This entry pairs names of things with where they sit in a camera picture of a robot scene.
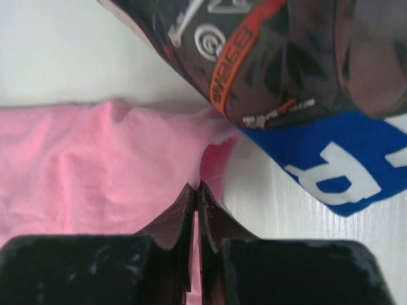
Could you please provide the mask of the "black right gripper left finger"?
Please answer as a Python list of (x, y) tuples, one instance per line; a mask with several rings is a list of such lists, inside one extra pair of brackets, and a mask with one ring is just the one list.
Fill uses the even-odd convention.
[(23, 235), (1, 248), (2, 304), (185, 304), (194, 189), (134, 234)]

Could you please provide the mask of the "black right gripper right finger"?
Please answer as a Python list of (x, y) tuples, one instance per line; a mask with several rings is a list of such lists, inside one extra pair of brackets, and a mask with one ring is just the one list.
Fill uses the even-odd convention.
[(197, 192), (204, 304), (390, 304), (375, 256), (352, 240), (267, 240)]

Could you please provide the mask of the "pink t-shirt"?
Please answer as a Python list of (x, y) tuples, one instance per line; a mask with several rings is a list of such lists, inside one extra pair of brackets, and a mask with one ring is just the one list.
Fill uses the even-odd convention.
[(26, 234), (130, 234), (209, 183), (217, 199), (237, 131), (215, 110), (115, 101), (1, 110), (1, 243)]

